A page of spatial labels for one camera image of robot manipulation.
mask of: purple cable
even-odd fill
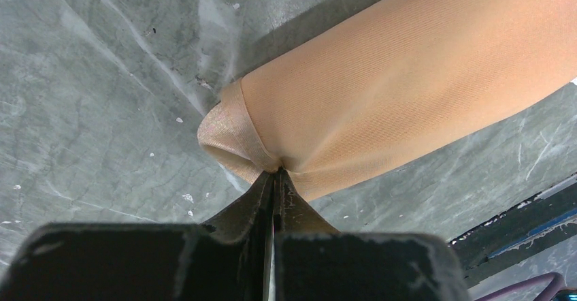
[[[557,294],[557,292],[560,289],[565,287],[565,279],[558,272],[549,272],[547,274],[533,277],[532,279],[527,279],[526,281],[523,281],[523,282],[509,285],[503,289],[500,289],[499,291],[493,292],[493,293],[491,293],[487,296],[484,296],[480,299],[477,299],[475,301],[494,300],[500,296],[507,295],[513,291],[518,290],[518,289],[530,287],[532,285],[537,285],[539,283],[542,283],[544,281],[549,281],[549,280],[551,281],[549,283],[549,285],[547,285],[547,287],[545,287],[543,292],[541,292],[537,296],[537,298],[535,298],[534,301],[551,301],[555,297],[555,294]]]

